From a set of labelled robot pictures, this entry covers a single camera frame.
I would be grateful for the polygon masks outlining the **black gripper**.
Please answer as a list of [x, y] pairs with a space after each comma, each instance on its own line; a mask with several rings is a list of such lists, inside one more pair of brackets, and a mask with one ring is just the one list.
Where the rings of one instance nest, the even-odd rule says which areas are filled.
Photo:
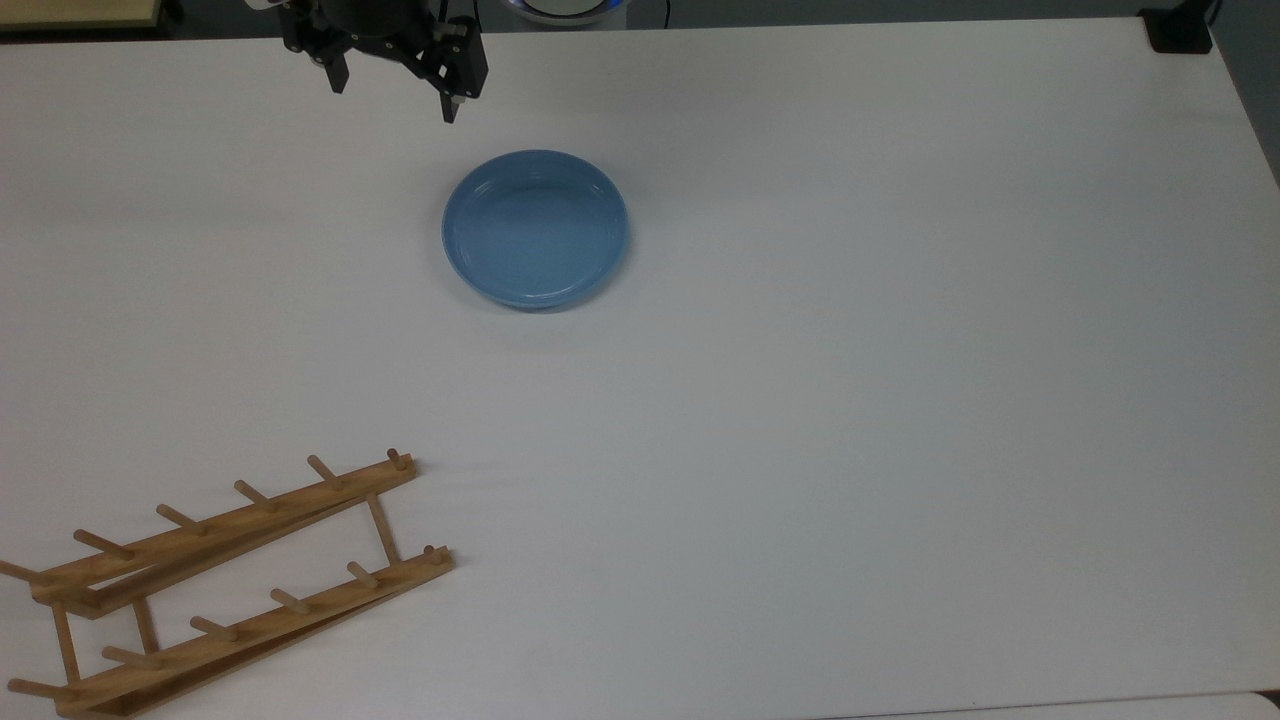
[[282, 42], [326, 74], [333, 94], [349, 82], [347, 55], [361, 53], [406, 68], [440, 96], [453, 124], [466, 100], [481, 96], [489, 65], [479, 3], [279, 1]]

